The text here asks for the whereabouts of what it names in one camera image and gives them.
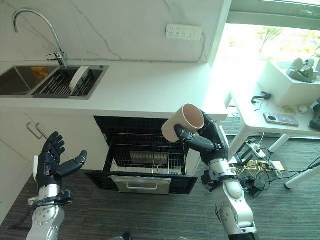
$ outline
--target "orange object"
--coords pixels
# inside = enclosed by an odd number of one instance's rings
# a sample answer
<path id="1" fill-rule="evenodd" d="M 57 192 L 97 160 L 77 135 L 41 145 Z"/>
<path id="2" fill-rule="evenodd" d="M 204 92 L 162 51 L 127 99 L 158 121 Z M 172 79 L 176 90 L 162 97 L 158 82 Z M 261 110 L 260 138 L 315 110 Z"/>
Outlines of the orange object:
<path id="1" fill-rule="evenodd" d="M 38 79 L 44 79 L 49 75 L 49 72 L 45 66 L 34 66 L 31 67 L 31 70 Z"/>

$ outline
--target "cabinet handle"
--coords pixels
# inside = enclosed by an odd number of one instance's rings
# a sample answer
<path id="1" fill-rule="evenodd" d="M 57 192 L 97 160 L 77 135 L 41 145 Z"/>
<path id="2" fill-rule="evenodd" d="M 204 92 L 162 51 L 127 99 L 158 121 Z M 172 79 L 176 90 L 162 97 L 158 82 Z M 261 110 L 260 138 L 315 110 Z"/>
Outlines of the cabinet handle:
<path id="1" fill-rule="evenodd" d="M 130 186 L 130 183 L 128 182 L 126 184 L 126 188 L 130 190 L 148 190 L 148 191 L 155 191 L 158 189 L 158 183 L 155 184 L 155 187 L 138 187 L 138 186 Z"/>
<path id="2" fill-rule="evenodd" d="M 45 132 L 39 127 L 40 125 L 40 122 L 38 122 L 36 125 L 35 125 L 35 129 L 38 130 L 38 132 L 45 138 L 48 140 L 48 137 L 47 135 L 45 134 Z"/>
<path id="3" fill-rule="evenodd" d="M 31 122 L 28 122 L 27 125 L 26 125 L 26 128 L 27 128 L 37 139 L 41 139 L 42 136 L 37 136 L 37 135 L 31 130 L 31 128 L 29 127 L 30 124 L 31 124 Z"/>

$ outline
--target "phone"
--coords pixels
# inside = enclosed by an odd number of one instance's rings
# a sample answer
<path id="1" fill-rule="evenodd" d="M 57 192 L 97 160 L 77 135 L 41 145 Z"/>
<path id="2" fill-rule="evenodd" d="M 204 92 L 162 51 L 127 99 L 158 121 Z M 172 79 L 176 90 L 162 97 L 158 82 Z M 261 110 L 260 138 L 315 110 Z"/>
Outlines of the phone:
<path id="1" fill-rule="evenodd" d="M 265 112 L 263 116 L 265 121 L 270 124 L 289 125 L 294 127 L 299 126 L 299 122 L 296 117 L 292 115 Z"/>

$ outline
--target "open dishwasher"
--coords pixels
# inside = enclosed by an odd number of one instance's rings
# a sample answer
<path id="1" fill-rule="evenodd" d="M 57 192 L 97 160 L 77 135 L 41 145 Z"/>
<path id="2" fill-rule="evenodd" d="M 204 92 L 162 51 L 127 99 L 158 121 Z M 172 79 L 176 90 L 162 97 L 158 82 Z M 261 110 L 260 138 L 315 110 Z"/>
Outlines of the open dishwasher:
<path id="1" fill-rule="evenodd" d="M 164 138 L 161 126 L 167 119 L 94 118 L 109 151 L 103 171 L 86 175 L 100 189 L 161 195 L 190 193 L 198 178 L 187 171 L 189 149 Z"/>

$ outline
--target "faucet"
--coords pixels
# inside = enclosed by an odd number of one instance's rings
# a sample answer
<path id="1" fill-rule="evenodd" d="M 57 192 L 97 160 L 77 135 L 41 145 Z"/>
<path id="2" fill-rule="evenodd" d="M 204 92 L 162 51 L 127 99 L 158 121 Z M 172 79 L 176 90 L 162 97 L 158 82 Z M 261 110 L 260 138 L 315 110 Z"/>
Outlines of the faucet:
<path id="1" fill-rule="evenodd" d="M 57 36 L 56 30 L 54 28 L 54 26 L 52 25 L 52 23 L 48 20 L 48 18 L 46 18 L 45 15 L 43 15 L 41 12 L 31 9 L 31 8 L 20 8 L 18 10 L 16 10 L 12 16 L 12 27 L 13 27 L 13 31 L 15 33 L 18 32 L 18 28 L 17 28 L 17 17 L 21 14 L 21 13 L 25 13 L 25 12 L 29 12 L 29 13 L 33 13 L 38 15 L 39 17 L 41 17 L 48 25 L 49 28 L 53 34 L 53 37 L 56 41 L 56 44 L 58 45 L 59 50 L 57 52 L 54 52 L 52 54 L 48 54 L 49 55 L 54 55 L 55 59 L 57 60 L 60 66 L 66 67 L 67 66 L 67 55 L 64 51 L 64 49 L 61 46 L 61 43 L 59 41 L 59 38 Z"/>

